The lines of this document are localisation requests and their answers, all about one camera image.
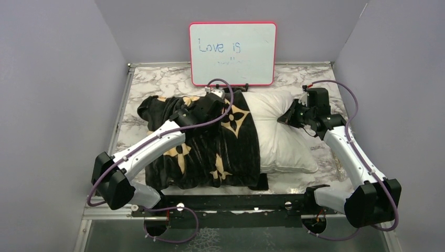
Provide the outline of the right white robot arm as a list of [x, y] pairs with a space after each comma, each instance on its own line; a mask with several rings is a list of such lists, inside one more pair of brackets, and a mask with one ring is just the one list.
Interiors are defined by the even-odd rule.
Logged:
[[398, 202], [401, 184], [388, 179], [367, 157], [356, 142], [346, 121], [340, 114], [332, 114], [329, 92], [325, 88], [304, 86], [304, 96], [294, 99], [290, 108], [277, 121], [290, 127], [314, 131], [339, 159], [354, 191], [347, 193], [329, 185], [306, 189], [303, 208], [311, 214], [323, 207], [346, 216], [355, 228], [374, 226], [392, 231], [399, 224]]

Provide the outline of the black floral plush pillowcase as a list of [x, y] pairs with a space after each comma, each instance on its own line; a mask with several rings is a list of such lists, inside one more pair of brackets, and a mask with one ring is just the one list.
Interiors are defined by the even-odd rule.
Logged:
[[145, 184], [157, 190], [177, 186], [256, 187], [261, 180], [260, 145], [244, 88], [234, 88], [229, 113], [208, 128], [194, 130], [145, 168]]

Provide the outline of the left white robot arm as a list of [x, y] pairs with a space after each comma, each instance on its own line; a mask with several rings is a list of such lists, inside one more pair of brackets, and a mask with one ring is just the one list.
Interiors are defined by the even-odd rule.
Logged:
[[133, 179], [165, 152], [185, 143], [189, 134], [220, 121], [229, 108], [223, 91], [210, 91], [196, 100], [193, 108], [174, 111], [154, 133], [135, 145], [115, 155], [100, 153], [94, 161], [93, 192], [97, 192], [111, 210], [132, 204], [145, 207], [151, 215], [161, 214], [165, 202], [160, 193]]

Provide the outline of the white pillow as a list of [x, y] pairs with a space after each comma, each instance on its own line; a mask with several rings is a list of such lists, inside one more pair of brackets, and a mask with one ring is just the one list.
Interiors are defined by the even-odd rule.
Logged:
[[318, 165], [298, 129], [278, 122], [290, 109], [288, 91], [245, 92], [257, 130], [261, 173], [314, 173]]

